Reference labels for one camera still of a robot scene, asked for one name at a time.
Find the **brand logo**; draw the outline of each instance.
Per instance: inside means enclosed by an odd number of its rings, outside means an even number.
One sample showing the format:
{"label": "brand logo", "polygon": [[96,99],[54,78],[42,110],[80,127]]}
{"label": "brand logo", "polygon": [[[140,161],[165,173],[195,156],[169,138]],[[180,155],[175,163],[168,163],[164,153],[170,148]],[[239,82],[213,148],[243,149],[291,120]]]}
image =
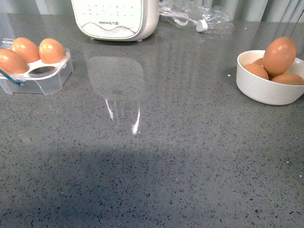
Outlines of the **brand logo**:
{"label": "brand logo", "polygon": [[119,25],[118,21],[115,21],[115,22],[100,21],[99,24],[102,24],[102,25]]}

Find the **white appliance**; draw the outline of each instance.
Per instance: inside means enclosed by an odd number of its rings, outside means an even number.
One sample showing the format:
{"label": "white appliance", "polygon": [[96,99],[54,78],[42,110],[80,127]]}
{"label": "white appliance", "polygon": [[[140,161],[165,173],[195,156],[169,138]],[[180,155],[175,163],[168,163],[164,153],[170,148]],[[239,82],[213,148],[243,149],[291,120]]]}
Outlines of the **white appliance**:
{"label": "white appliance", "polygon": [[94,39],[141,41],[159,20],[159,0],[71,1],[79,29]]}

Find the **blue strap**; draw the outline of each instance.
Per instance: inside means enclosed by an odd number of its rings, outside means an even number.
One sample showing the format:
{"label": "blue strap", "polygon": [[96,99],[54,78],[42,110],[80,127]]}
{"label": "blue strap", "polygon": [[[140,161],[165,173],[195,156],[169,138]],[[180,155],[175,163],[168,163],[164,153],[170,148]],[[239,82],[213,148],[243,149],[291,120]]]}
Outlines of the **blue strap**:
{"label": "blue strap", "polygon": [[9,76],[7,73],[5,73],[3,70],[0,69],[0,73],[3,74],[3,76],[5,76],[9,81],[19,85],[19,86],[22,86],[25,84],[25,82],[17,82],[15,79],[13,79],[11,76]]}

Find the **plastic bag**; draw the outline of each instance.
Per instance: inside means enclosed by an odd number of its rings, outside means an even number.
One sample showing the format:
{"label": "plastic bag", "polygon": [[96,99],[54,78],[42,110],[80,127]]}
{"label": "plastic bag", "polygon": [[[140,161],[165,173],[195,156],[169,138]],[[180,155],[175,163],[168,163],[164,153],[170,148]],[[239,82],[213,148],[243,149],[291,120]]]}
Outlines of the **plastic bag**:
{"label": "plastic bag", "polygon": [[189,0],[161,1],[160,19],[176,27],[199,33],[225,35],[235,30],[223,7],[205,8]]}

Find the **plastic egg tray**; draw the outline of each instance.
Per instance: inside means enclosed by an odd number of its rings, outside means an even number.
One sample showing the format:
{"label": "plastic egg tray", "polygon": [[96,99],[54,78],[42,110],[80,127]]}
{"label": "plastic egg tray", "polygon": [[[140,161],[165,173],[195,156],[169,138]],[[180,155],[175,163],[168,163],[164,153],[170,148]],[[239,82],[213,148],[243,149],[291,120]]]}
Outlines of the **plastic egg tray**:
{"label": "plastic egg tray", "polygon": [[[2,74],[0,74],[0,86],[7,94],[12,93],[33,93],[50,95],[62,89],[62,85],[74,71],[70,51],[66,48],[66,56],[55,64],[44,64],[41,59],[29,63],[29,70],[24,74],[11,74],[10,77],[15,81],[24,82],[17,85]],[[46,67],[54,67],[45,73],[34,73]]]}

